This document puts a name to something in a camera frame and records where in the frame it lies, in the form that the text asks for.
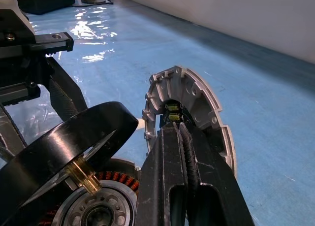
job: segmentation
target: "metal bolt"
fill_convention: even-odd
[[[6,39],[7,41],[14,41],[14,40],[15,40],[14,34],[12,34],[12,33],[6,34],[6,35],[5,35],[5,39]]]

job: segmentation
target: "cable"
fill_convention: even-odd
[[[71,7],[88,7],[88,6],[94,6],[94,5],[102,5],[102,4],[114,4],[111,0],[104,0],[104,1],[101,1],[101,2],[96,2],[96,3],[88,3],[87,5],[77,5],[77,4],[74,4],[72,5]]]

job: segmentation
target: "screw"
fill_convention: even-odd
[[[32,88],[36,87],[36,83],[30,82],[30,87],[32,87]]]
[[[14,34],[12,34],[12,33],[6,34],[6,35],[5,35],[5,39],[6,39],[7,41],[14,41],[14,40],[15,40]]]

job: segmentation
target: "glossy floor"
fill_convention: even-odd
[[[118,100],[140,118],[152,73],[173,65],[194,69],[223,105],[238,182],[256,225],[315,225],[315,65],[114,1],[29,15],[36,33],[69,32],[75,39],[72,52],[54,58],[88,106]],[[61,122],[44,89],[41,98],[8,110],[28,143]],[[146,150],[140,129],[117,156],[141,166]]]

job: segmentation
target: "black power adapter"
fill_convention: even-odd
[[[32,14],[44,14],[73,5],[75,0],[18,0],[19,8]]]

